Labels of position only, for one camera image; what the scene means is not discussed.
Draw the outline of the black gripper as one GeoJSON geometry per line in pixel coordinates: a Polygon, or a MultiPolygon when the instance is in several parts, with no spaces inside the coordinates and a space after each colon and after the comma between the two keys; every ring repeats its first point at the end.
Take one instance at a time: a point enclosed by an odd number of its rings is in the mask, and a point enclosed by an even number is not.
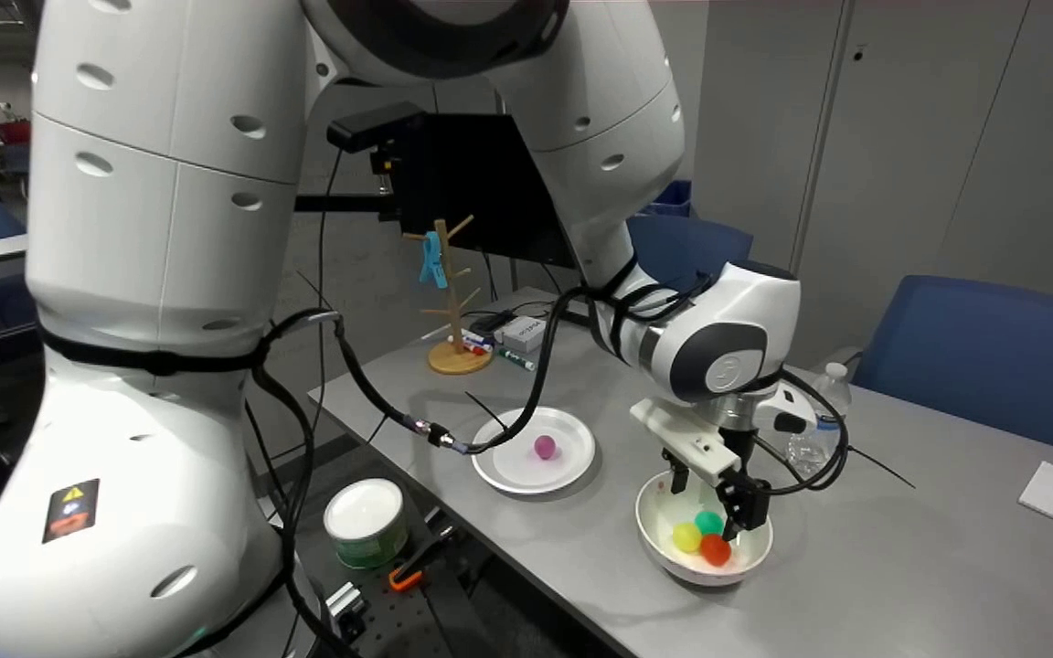
{"type": "Polygon", "coordinates": [[[768,524],[770,487],[750,474],[750,452],[754,452],[755,430],[754,429],[716,429],[716,430],[722,445],[737,456],[737,464],[722,471],[721,480],[700,480],[697,471],[681,464],[666,445],[663,445],[663,462],[674,471],[674,490],[708,495],[726,517],[726,538],[737,538],[768,524]]]}

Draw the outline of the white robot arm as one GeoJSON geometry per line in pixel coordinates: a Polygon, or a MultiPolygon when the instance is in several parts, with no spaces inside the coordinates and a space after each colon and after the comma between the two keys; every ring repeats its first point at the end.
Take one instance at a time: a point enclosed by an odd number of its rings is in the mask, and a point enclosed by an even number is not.
{"type": "Polygon", "coordinates": [[[596,345],[653,381],[666,462],[768,517],[726,407],[768,392],[799,285],[657,283],[630,218],[681,167],[647,0],[47,0],[24,289],[44,392],[0,490],[0,658],[218,654],[291,599],[300,502],[262,495],[241,407],[279,303],[303,131],[340,83],[485,79],[546,183],[596,345]]]}

